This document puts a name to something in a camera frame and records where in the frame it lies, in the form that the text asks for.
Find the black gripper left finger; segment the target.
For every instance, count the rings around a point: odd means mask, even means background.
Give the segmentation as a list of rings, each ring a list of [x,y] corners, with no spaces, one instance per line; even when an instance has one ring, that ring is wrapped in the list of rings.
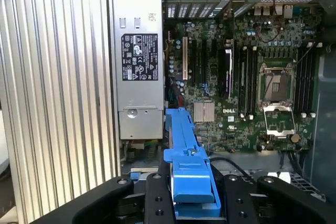
[[[35,220],[35,223],[175,223],[169,165],[134,183],[115,177]]]

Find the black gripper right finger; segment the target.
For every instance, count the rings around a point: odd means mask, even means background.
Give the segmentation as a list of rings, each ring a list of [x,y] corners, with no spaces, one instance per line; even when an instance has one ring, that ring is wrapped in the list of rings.
[[[274,176],[217,175],[227,223],[335,223],[335,206]]]

